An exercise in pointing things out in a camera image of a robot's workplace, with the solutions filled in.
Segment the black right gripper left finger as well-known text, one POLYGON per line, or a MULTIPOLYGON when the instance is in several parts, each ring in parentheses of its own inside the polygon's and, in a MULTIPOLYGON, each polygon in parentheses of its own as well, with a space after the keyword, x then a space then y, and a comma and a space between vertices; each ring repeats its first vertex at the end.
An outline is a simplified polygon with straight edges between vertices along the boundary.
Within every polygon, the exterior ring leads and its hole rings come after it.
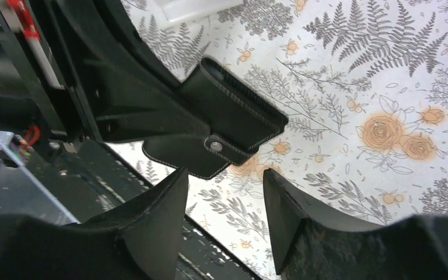
POLYGON ((88 221, 0 215, 0 279, 174 279, 188 173, 88 221))

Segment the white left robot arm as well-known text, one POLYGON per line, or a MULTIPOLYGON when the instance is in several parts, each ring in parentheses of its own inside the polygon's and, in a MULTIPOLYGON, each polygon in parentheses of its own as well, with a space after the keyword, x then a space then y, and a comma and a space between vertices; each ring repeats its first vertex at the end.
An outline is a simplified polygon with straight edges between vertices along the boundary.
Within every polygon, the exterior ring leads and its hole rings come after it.
POLYGON ((0 1, 0 131, 51 141, 142 141, 158 163, 208 177, 208 117, 134 29, 120 1, 0 1))

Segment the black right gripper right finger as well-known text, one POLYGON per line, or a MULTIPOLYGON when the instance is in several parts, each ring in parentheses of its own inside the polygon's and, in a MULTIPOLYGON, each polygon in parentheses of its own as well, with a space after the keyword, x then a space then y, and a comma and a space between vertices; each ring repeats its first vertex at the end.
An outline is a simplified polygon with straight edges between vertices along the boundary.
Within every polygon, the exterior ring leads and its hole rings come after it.
POLYGON ((448 215, 378 225, 300 191, 272 169, 263 174, 263 191, 283 279, 448 279, 448 215))

